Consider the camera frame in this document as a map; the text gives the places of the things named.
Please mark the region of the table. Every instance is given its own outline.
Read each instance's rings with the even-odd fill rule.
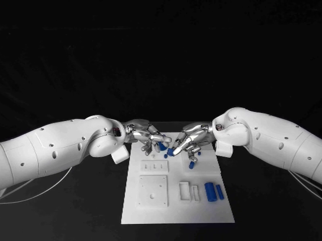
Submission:
[[[154,125],[178,132],[188,123]],[[322,240],[322,201],[288,171],[243,147],[217,159],[236,223],[122,225],[128,160],[115,165],[111,156],[88,157],[46,194],[0,205],[0,240]],[[65,173],[36,179],[4,201],[43,192]]]

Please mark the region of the mounting hole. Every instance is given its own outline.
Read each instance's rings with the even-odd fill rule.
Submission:
[[[56,159],[57,158],[57,152],[54,151],[53,152],[53,159]]]

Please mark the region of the white board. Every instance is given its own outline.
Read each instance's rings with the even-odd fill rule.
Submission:
[[[164,133],[175,140],[178,133]],[[220,174],[220,167],[211,145],[204,146],[201,155],[197,156],[198,162],[194,166],[194,172],[188,171],[188,156],[187,153],[178,154],[175,157],[164,158],[167,150],[157,153],[152,151],[149,156],[145,156],[141,151],[142,143],[134,143],[131,148],[125,200],[122,209],[122,224],[144,224],[144,223],[223,223],[234,222],[229,197],[224,189],[223,178]],[[145,161],[161,163],[158,161],[168,161],[167,170],[142,171],[142,164],[145,168]],[[167,207],[141,207],[139,206],[139,177],[141,176],[167,176]],[[190,202],[180,201],[180,182],[188,182],[190,185]],[[217,198],[216,202],[209,202],[206,195],[204,184],[213,182],[220,184],[224,200]],[[194,201],[194,193],[191,186],[197,186],[200,202]],[[145,193],[145,198],[151,195],[151,190]]]

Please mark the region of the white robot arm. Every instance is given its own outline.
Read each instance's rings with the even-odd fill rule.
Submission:
[[[76,166],[86,156],[109,154],[118,164],[129,154],[124,142],[145,143],[160,152],[158,142],[168,147],[171,138],[161,136],[147,120],[121,123],[101,115],[53,123],[0,143],[0,190]]]
[[[201,143],[214,140],[217,156],[232,157],[233,146],[243,146],[265,162],[322,184],[322,139],[295,123],[245,108],[232,108],[211,123],[185,127],[171,152],[177,155],[181,150],[188,151],[196,163],[191,156]]]

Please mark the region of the cable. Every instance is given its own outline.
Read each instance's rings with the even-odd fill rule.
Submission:
[[[309,183],[319,191],[322,191],[322,189],[315,185],[312,184],[305,178],[302,178],[295,172],[292,172],[306,183]]]
[[[289,171],[291,175],[293,176],[293,178],[296,179],[296,181],[302,184],[302,182],[299,181],[299,179],[296,178],[296,176],[293,175],[293,173]],[[308,189],[308,191],[322,200],[322,197],[302,184],[302,186]]]
[[[31,179],[27,183],[24,183],[18,188],[16,188],[13,191],[10,191],[7,194],[4,194],[1,197],[0,197],[0,200],[3,198],[6,198],[8,195],[11,195],[18,189],[21,189],[34,179]]]
[[[33,196],[31,198],[27,198],[26,200],[16,201],[16,202],[3,202],[3,203],[0,203],[0,204],[13,204],[13,203],[18,203],[18,202],[29,201],[30,199],[33,199],[33,198],[39,197],[42,194],[44,194],[44,193],[60,183],[60,181],[59,181],[44,192],[42,192],[39,195]]]

